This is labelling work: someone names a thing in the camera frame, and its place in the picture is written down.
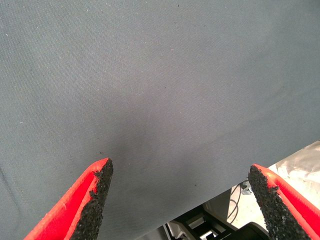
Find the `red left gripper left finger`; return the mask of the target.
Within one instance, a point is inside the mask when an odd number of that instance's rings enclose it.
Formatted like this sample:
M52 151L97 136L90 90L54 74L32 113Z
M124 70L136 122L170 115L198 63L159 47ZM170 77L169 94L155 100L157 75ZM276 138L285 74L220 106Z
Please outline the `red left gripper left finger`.
M113 172L110 158L91 164L25 239L96 240Z

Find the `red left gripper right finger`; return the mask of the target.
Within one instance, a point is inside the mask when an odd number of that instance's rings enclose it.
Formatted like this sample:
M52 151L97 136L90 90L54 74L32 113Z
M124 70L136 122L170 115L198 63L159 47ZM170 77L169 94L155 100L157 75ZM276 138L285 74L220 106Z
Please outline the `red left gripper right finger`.
M271 240L320 238L320 210L282 177L253 164L248 180Z

